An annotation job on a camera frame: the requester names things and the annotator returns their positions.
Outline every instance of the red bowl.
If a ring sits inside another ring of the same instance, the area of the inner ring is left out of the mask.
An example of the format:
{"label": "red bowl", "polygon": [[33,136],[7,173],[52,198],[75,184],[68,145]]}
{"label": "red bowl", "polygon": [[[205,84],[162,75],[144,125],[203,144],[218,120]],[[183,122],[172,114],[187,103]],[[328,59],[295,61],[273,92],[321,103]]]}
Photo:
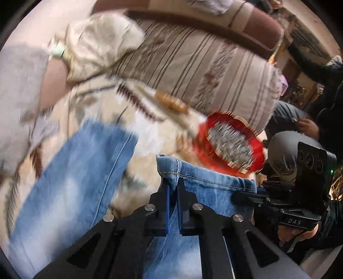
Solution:
{"label": "red bowl", "polygon": [[[235,130],[246,136],[246,139],[252,149],[253,157],[253,163],[248,169],[235,168],[232,162],[228,163],[215,152],[213,146],[208,140],[208,131],[217,122],[228,123]],[[263,145],[256,136],[256,131],[250,127],[245,119],[236,116],[232,112],[214,112],[199,126],[197,138],[193,141],[193,147],[197,153],[198,159],[205,167],[228,175],[248,177],[250,173],[259,171],[263,168],[265,159]]]}

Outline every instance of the denim fabric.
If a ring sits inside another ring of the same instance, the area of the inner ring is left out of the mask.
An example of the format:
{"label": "denim fabric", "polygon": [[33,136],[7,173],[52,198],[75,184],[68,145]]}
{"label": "denim fabric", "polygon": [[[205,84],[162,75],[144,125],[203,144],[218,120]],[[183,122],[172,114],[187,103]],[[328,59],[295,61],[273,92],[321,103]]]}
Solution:
{"label": "denim fabric", "polygon": [[10,237],[9,261],[33,278],[106,214],[137,138],[86,121],[35,183]]}
{"label": "denim fabric", "polygon": [[[157,168],[161,177],[169,180],[171,204],[176,202],[175,188],[179,177],[183,177],[186,190],[195,193],[199,203],[217,214],[240,213],[247,217],[251,213],[249,208],[233,205],[230,198],[236,191],[256,193],[253,180],[220,174],[164,155],[157,156]],[[202,278],[198,236],[179,234],[176,207],[170,218],[169,234],[155,237],[148,248],[144,278]]]}

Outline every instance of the pink fabric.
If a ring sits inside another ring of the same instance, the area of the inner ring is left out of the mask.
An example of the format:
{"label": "pink fabric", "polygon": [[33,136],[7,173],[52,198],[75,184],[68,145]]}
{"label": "pink fabric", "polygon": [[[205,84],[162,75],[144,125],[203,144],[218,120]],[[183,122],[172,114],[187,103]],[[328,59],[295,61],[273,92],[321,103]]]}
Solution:
{"label": "pink fabric", "polygon": [[287,91],[287,88],[288,88],[288,82],[285,78],[284,75],[281,75],[281,83],[282,83],[282,93],[281,93],[281,96],[283,96],[286,91]]}

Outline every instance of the sunflower seeds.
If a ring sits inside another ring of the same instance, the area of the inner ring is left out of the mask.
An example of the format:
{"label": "sunflower seeds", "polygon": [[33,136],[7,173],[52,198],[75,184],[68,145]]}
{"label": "sunflower seeds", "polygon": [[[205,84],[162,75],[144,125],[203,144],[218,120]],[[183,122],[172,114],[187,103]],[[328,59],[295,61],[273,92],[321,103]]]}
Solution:
{"label": "sunflower seeds", "polygon": [[252,149],[245,135],[231,125],[217,122],[209,129],[209,141],[217,154],[231,167],[248,169],[253,163]]}

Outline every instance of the striped pillow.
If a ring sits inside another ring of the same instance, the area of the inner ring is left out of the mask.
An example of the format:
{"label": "striped pillow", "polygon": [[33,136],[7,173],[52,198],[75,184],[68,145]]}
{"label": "striped pillow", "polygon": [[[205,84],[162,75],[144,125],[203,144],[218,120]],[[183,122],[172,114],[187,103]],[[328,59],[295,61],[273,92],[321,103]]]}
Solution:
{"label": "striped pillow", "polygon": [[137,20],[145,41],[113,72],[180,98],[198,111],[232,111],[257,132],[281,94],[281,74],[233,42],[186,26]]}

